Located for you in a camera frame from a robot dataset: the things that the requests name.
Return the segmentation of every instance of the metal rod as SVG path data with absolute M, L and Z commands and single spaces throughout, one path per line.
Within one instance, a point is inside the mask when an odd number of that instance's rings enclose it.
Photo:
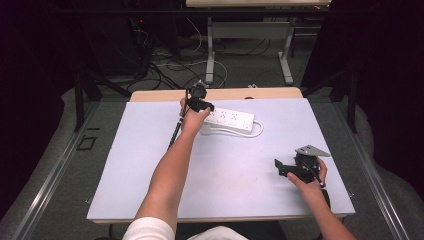
M 124 17 L 143 16 L 149 18 L 174 17 L 320 17 L 320 18 L 363 18 L 370 16 L 370 9 L 266 9 L 266 8 L 190 8 L 190 9 L 122 9 L 122 10 L 88 10 L 60 9 L 50 6 L 51 12 L 60 16 L 78 17 Z
M 346 133 L 352 140 L 352 144 L 355 147 L 358 153 L 358 160 L 362 171 L 365 175 L 366 180 L 368 181 L 369 187 L 374 194 L 374 197 L 377 201 L 377 204 L 380 207 L 380 210 L 389 226 L 390 231 L 392 232 L 393 238 L 396 240 L 409 240 L 410 237 L 406 228 L 403 226 L 401 219 L 399 218 L 396 209 L 392 203 L 392 200 L 389 197 L 389 194 L 386 192 L 384 185 L 381 181 L 380 175 L 375 168 L 375 162 L 373 158 L 367 153 L 364 146 L 359 139 L 358 134 L 353 134 L 349 124 L 345 121 L 345 113 L 341 103 L 333 104 L 336 110 L 337 115 L 340 118 L 340 122 L 343 124 Z
M 28 212 L 25 217 L 19 224 L 15 234 L 12 237 L 12 240 L 26 240 L 31 239 L 31 235 L 37 226 L 38 221 L 43 215 L 44 210 L 47 208 L 47 205 L 50 202 L 50 199 L 53 196 L 56 188 L 59 186 L 60 180 L 65 174 L 66 168 L 68 167 L 70 161 L 72 160 L 72 156 L 75 153 L 75 149 L 77 147 L 78 142 L 83 137 L 83 133 L 85 131 L 86 126 L 93 118 L 99 107 L 98 102 L 92 102 L 87 109 L 85 119 L 86 121 L 83 123 L 82 127 L 78 132 L 74 132 L 72 135 L 68 145 L 66 146 L 62 155 L 57 159 L 56 164 L 53 166 L 49 175 L 44 181 L 43 186 L 38 192 L 37 196 L 34 198 L 34 201 L 31 204 Z

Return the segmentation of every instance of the white power strip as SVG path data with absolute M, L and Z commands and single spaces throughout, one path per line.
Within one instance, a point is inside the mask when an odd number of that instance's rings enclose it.
M 215 107 L 215 110 L 205 119 L 204 126 L 249 135 L 252 133 L 254 118 L 255 115 L 251 113 Z

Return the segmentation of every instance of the power cord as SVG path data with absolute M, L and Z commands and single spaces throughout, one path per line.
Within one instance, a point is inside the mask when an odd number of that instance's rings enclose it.
M 224 134 L 224 135 L 230 135 L 230 136 L 235 136 L 235 137 L 241 136 L 241 137 L 246 137 L 246 138 L 254 138 L 254 137 L 257 137 L 257 136 L 262 134 L 262 132 L 264 131 L 264 125 L 257 120 L 253 120 L 253 123 L 258 124 L 261 127 L 259 132 L 257 134 L 253 134 L 253 135 L 239 133 L 237 131 L 234 131 L 234 130 L 231 130 L 231 129 L 226 129 L 226 128 L 213 128 L 208 124 L 205 124 L 205 125 L 202 126 L 202 128 L 200 129 L 200 134 L 202 134 L 202 135 Z

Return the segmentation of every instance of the gray mat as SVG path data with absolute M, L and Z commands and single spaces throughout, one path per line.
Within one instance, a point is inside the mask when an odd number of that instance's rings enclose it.
M 346 226 L 358 239 L 393 239 L 333 104 L 321 102 L 311 105 L 342 179 L 346 187 L 355 193 L 352 202 L 357 213 L 345 219 Z M 95 193 L 124 106 L 122 102 L 100 103 L 84 132 L 86 139 L 95 137 L 95 143 L 91 150 L 75 151 L 32 239 L 95 239 L 108 236 L 108 225 L 86 220 L 89 209 L 86 200 Z M 86 140 L 80 148 L 89 145 L 90 140 Z M 313 239 L 318 236 L 313 219 L 282 221 L 281 225 L 288 239 Z M 115 236 L 122 237 L 127 226 L 115 225 Z

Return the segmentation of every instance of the white cable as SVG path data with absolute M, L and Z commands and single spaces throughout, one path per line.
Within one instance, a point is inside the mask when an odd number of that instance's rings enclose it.
M 257 120 L 253 120 L 253 123 L 258 124 L 261 127 L 261 130 L 259 130 L 259 133 L 254 134 L 254 135 L 239 133 L 237 131 L 226 129 L 226 128 L 212 128 L 209 125 L 204 125 L 204 127 L 202 127 L 200 133 L 202 135 L 224 134 L 224 135 L 230 135 L 230 136 L 237 136 L 238 135 L 238 136 L 247 137 L 247 138 L 254 138 L 254 137 L 257 137 L 257 136 L 262 134 L 262 132 L 264 131 L 264 125 Z
M 181 66 L 193 66 L 193 65 L 197 65 L 197 64 L 201 64 L 201 63 L 207 63 L 208 61 L 200 61 L 197 63 L 187 63 L 187 64 L 172 64 L 172 63 L 166 63 L 166 64 L 158 64 L 156 66 L 158 67 L 166 67 L 166 66 L 171 66 L 171 67 L 181 67 Z
M 194 25 L 194 23 L 189 19 L 189 18 L 187 18 L 187 21 L 189 21 L 190 23 L 191 23 L 191 25 L 194 27 L 194 29 L 197 31 L 197 34 L 198 34 L 198 36 L 199 36 L 199 46 L 196 48 L 196 49 L 194 49 L 193 51 L 192 51 L 192 53 L 194 53 L 194 52 L 196 52 L 197 50 L 199 50 L 199 48 L 202 46 L 202 34 L 200 34 L 200 31 L 199 31 L 199 29 L 197 29 L 197 27 L 196 27 L 196 25 Z

